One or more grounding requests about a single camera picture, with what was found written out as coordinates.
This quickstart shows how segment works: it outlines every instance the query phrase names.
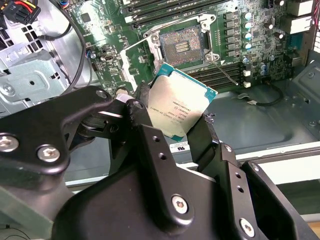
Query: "motherboard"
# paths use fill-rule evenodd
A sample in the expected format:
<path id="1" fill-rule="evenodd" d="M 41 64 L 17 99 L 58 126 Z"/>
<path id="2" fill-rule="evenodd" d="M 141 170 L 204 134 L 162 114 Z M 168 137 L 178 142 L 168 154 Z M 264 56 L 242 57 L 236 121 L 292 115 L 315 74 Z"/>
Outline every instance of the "motherboard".
<path id="1" fill-rule="evenodd" d="M 218 92 L 288 78 L 302 36 L 280 29 L 286 10 L 283 0 L 70 0 L 67 8 L 111 94 L 150 83 L 163 62 Z"/>

